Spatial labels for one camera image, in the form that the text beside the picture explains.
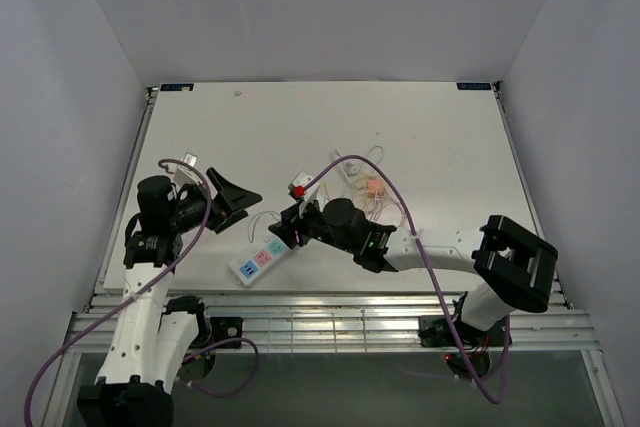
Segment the white colourful power strip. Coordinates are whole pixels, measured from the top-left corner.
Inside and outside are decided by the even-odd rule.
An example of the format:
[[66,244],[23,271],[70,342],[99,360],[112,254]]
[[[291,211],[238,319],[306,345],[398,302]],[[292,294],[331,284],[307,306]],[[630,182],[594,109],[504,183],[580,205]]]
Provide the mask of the white colourful power strip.
[[293,252],[277,236],[267,235],[228,262],[232,280],[241,287],[252,288]]

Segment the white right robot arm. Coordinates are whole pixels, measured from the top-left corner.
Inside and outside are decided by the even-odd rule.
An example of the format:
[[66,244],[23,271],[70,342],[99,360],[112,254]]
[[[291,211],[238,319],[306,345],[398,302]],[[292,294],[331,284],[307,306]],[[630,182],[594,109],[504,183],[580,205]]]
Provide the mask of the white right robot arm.
[[482,282],[455,304],[451,329],[474,344],[514,311],[544,313],[558,251],[517,222],[492,215],[477,231],[416,231],[365,217],[352,201],[298,202],[269,231],[289,248],[317,241],[351,255],[372,273],[431,267],[478,275]]

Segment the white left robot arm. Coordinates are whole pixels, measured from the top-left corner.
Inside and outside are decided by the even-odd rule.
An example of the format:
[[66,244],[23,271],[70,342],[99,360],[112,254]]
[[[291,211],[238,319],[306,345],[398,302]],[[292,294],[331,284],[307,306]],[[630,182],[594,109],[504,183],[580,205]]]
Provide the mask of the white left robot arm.
[[170,426],[171,391],[180,369],[195,363],[206,376],[215,349],[244,343],[237,320],[226,333],[194,295],[169,299],[184,234],[219,234],[247,217],[259,194],[214,168],[199,173],[185,161],[137,185],[138,211],[125,229],[123,308],[93,384],[80,388],[77,407],[88,426]]

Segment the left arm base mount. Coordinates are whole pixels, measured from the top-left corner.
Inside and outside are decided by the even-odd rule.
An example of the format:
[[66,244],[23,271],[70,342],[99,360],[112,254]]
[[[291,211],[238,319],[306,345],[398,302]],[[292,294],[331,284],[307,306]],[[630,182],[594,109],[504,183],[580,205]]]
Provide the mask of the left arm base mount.
[[204,348],[217,341],[242,336],[244,324],[242,317],[211,316],[204,300],[200,297],[186,295],[169,300],[164,316],[167,317],[176,312],[186,312],[196,319],[197,335],[190,344],[191,349]]

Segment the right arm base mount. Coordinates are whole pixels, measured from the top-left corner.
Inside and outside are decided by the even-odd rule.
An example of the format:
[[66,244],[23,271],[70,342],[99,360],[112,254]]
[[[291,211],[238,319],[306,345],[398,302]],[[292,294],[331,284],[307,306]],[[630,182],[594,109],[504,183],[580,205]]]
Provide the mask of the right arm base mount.
[[[475,349],[479,347],[500,347],[504,344],[504,338],[508,338],[508,344],[512,344],[510,334],[506,335],[505,319],[497,321],[488,331],[481,331],[468,326],[461,321],[461,311],[466,300],[465,293],[459,300],[454,300],[453,324],[456,327],[462,345]],[[418,337],[422,347],[455,347],[451,329],[444,317],[420,316],[418,318]]]

